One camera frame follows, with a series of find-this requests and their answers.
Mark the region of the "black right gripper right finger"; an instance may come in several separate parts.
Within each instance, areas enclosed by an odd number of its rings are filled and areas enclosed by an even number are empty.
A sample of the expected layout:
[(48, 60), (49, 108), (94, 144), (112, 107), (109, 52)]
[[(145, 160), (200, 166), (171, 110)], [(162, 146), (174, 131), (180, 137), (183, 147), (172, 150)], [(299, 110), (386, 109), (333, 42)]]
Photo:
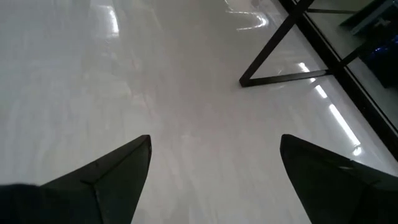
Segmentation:
[(280, 155), (312, 224), (398, 224), (398, 177), (291, 134)]

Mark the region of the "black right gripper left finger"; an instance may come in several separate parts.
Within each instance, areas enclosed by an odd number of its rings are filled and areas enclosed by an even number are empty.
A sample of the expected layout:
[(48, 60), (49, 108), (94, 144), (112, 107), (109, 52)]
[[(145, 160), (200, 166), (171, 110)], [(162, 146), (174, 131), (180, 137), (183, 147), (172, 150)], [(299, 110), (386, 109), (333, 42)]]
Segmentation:
[(149, 172), (142, 135), (43, 185), (0, 185), (0, 224), (131, 224)]

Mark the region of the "teal metal bar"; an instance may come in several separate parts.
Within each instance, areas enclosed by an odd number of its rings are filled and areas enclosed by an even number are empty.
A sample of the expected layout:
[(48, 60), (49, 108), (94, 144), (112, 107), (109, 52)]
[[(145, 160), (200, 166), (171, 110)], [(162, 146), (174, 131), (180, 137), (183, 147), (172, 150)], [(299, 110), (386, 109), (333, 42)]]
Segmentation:
[(373, 0), (340, 26), (347, 28), (352, 35), (368, 35), (397, 21), (398, 0)]

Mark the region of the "dark blue object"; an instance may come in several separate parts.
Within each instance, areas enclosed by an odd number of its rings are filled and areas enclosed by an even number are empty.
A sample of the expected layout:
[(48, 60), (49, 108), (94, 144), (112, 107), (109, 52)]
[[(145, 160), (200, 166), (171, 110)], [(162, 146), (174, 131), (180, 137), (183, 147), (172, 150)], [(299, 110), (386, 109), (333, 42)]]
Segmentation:
[(398, 86), (398, 34), (360, 58), (384, 88)]

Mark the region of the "black frame wooden shelf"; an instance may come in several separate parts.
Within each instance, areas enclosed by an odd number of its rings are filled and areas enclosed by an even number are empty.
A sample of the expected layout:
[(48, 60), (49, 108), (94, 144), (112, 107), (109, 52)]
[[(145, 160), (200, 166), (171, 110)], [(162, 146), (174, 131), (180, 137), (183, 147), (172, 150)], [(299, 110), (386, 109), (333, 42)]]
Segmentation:
[(280, 27), (276, 30), (264, 48), (259, 52), (257, 57), (252, 61), (247, 70), (243, 73), (239, 79), (239, 84), (243, 87), (269, 85), (275, 83), (291, 82), (296, 80), (303, 80), (309, 78), (318, 78), (327, 76), (330, 74), (328, 69), (317, 70), (314, 72), (302, 72), (292, 73), (287, 75), (277, 75), (272, 77), (261, 77), (252, 78), (252, 76), (258, 71), (261, 65), (266, 61), (270, 54), (280, 44), (283, 38), (289, 33), (289, 31), (296, 25), (297, 21), (303, 17), (305, 11), (310, 7), (314, 0), (300, 0), (290, 12), (287, 18), (283, 21)]

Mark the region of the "black metal table frame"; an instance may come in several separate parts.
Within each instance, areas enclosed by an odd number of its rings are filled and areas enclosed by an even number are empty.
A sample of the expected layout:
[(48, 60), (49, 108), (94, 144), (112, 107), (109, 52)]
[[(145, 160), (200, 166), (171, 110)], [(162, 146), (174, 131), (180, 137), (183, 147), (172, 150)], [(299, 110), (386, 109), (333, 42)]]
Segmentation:
[(317, 24), (311, 14), (344, 14), (334, 9), (313, 9), (315, 0), (278, 0), (288, 13), (288, 18), (300, 29), (316, 53), (327, 66), (327, 72), (334, 76), (349, 98), (360, 110), (377, 136), (387, 147), (391, 156), (398, 162), (398, 128), (390, 121), (383, 109), (363, 83), (349, 68), (355, 60), (373, 57), (379, 49), (391, 45), (398, 35), (398, 22), (385, 29), (357, 37), (347, 29), (349, 22), (338, 26)]

